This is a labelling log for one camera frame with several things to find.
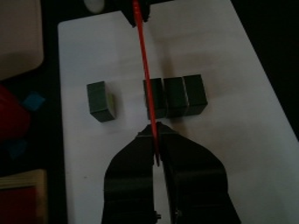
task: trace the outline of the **dark green block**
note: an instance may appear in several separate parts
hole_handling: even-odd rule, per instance
[[[151,79],[154,92],[154,112],[155,118],[165,118],[166,115],[166,99],[165,99],[165,85],[162,78]],[[150,118],[150,109],[146,97],[147,117]]]
[[[190,104],[185,115],[199,115],[209,105],[202,76],[199,74],[183,76],[183,81]]]
[[[165,79],[163,86],[169,107],[166,116],[185,116],[189,103],[185,92],[183,77]]]
[[[88,110],[102,123],[116,119],[114,95],[104,81],[88,84]]]

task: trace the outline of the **blue object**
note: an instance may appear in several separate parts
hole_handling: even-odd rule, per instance
[[[46,99],[40,96],[40,94],[32,91],[23,101],[23,106],[30,111],[36,111],[42,107],[44,101]]]
[[[12,160],[15,160],[24,154],[27,144],[28,143],[23,139],[10,140],[2,144],[2,149],[8,151]]]

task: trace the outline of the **red laser line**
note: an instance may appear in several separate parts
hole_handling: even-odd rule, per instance
[[[134,11],[135,11],[135,23],[138,28],[139,34],[139,41],[140,41],[140,48],[143,54],[143,62],[144,62],[144,81],[146,81],[146,97],[148,102],[150,108],[150,119],[151,119],[151,126],[152,126],[152,134],[154,134],[154,154],[156,164],[160,164],[160,155],[159,155],[159,142],[158,142],[158,130],[156,130],[156,123],[155,123],[155,99],[154,99],[154,92],[152,92],[152,85],[150,79],[150,70],[147,65],[147,57],[146,57],[146,40],[144,40],[144,33],[143,33],[143,17],[142,11],[138,0],[134,0]]]

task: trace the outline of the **green block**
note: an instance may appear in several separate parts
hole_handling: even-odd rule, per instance
[[[114,95],[104,81],[88,84],[88,110],[102,123],[116,119]]]
[[[189,106],[185,92],[183,77],[163,79],[165,94],[167,100],[167,117],[185,116]]]
[[[152,92],[154,92],[154,112],[155,118],[165,118],[166,115],[166,99],[165,99],[165,86],[162,78],[151,79]],[[146,97],[147,117],[150,118],[148,102]]]
[[[199,74],[183,76],[189,99],[186,116],[199,115],[209,105],[202,76]]]

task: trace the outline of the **wooden block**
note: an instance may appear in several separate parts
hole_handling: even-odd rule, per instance
[[[48,223],[46,170],[0,178],[0,217],[4,223]]]
[[[185,116],[189,106],[183,85],[183,77],[163,79],[165,94],[167,100],[167,117]]]
[[[116,119],[114,95],[104,81],[88,84],[88,109],[102,123]]]
[[[165,118],[166,116],[166,99],[165,99],[165,85],[163,79],[156,78],[151,79],[152,85],[152,92],[154,92],[154,112],[155,118]],[[144,98],[146,98],[146,107],[147,107],[147,117],[150,119],[150,109],[147,104],[147,97],[146,97],[146,81],[144,81]]]
[[[195,116],[202,113],[209,105],[202,76],[199,74],[183,76],[189,108],[186,116]]]

